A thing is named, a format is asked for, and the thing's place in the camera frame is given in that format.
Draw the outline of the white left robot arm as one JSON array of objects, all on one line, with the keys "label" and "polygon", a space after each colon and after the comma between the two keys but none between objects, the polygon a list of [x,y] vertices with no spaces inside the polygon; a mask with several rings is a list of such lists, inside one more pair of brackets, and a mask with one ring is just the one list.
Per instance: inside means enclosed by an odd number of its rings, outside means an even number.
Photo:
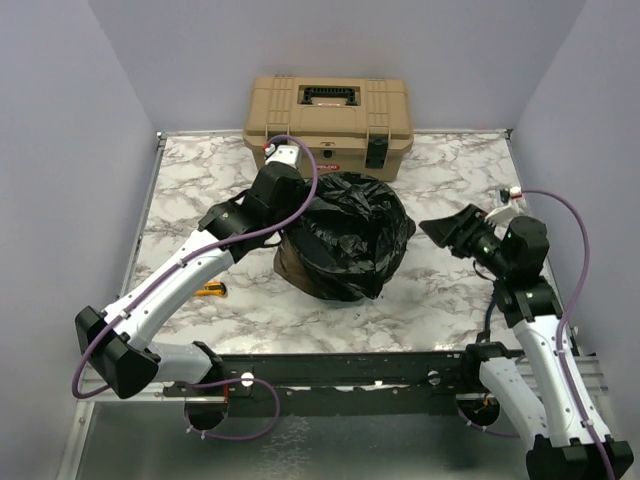
[{"label": "white left robot arm", "polygon": [[154,338],[204,284],[262,247],[297,220],[315,196],[319,177],[303,180],[292,164],[269,160],[250,188],[213,205],[179,249],[132,291],[75,317],[81,366],[105,389],[128,399],[151,383],[187,383],[206,395],[220,385],[216,354],[201,342],[161,344]]}]

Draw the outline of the black plastic trash bag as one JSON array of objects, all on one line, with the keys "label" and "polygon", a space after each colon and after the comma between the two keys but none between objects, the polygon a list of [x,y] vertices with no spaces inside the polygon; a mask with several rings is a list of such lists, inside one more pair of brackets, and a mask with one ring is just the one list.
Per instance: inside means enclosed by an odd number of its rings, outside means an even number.
[{"label": "black plastic trash bag", "polygon": [[284,230],[273,268],[321,300],[374,300],[415,232],[414,220],[386,183],[355,172],[322,174],[309,207]]}]

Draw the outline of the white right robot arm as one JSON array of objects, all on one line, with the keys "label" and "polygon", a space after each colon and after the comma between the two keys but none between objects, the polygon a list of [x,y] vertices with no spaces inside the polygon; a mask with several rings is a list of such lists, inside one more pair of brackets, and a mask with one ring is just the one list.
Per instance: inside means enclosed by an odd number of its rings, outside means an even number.
[{"label": "white right robot arm", "polygon": [[563,311],[542,276],[549,242],[541,221],[513,216],[498,238],[489,213],[470,204],[458,213],[420,222],[440,248],[472,258],[494,276],[493,297],[529,362],[536,386],[522,379],[499,342],[469,345],[459,367],[469,390],[486,388],[526,447],[532,479],[620,479],[634,455],[617,440],[594,406],[561,324]]}]

